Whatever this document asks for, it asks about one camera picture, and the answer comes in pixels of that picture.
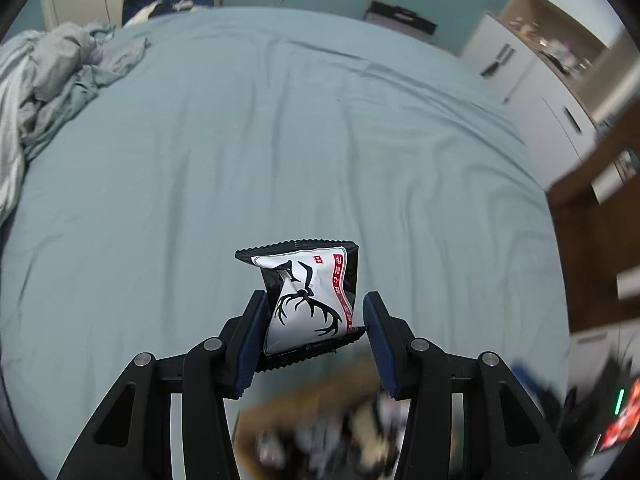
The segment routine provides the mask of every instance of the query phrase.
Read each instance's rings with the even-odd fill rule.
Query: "black and white packet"
[[[358,246],[294,240],[236,251],[260,267],[271,309],[264,354],[271,356],[354,332]]]

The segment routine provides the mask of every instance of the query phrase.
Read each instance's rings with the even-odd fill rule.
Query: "red label strip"
[[[334,254],[334,262],[335,262],[334,279],[333,279],[334,292],[335,292],[335,295],[338,297],[340,304],[342,305],[342,309],[344,310],[344,317],[346,318],[347,329],[348,329],[351,327],[351,309],[349,307],[349,304],[347,303],[347,300],[344,299],[344,294],[342,293],[342,287],[340,286],[340,275],[342,274],[342,265],[343,265],[342,255]]]

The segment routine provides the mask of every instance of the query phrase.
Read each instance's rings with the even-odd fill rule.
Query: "green light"
[[[622,406],[622,397],[624,396],[625,396],[625,391],[620,390],[620,393],[618,394],[618,403],[616,404],[616,411],[613,412],[615,416],[618,416],[618,413],[620,413],[620,406]]]

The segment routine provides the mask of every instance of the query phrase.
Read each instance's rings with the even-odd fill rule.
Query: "crumpled blanket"
[[[27,30],[0,48],[0,225],[17,204],[25,161],[144,56],[146,38],[105,54],[101,45],[114,28],[63,23],[49,33]]]

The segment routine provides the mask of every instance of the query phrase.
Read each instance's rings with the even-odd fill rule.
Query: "light blue bed sheet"
[[[32,163],[2,255],[2,370],[53,478],[142,351],[187,352],[242,312],[260,272],[234,251],[360,245],[355,321],[380,291],[448,352],[524,359],[563,394],[568,325],[545,195],[485,82],[383,28],[298,10],[214,9],[147,36]],[[238,406],[366,350],[254,378]]]

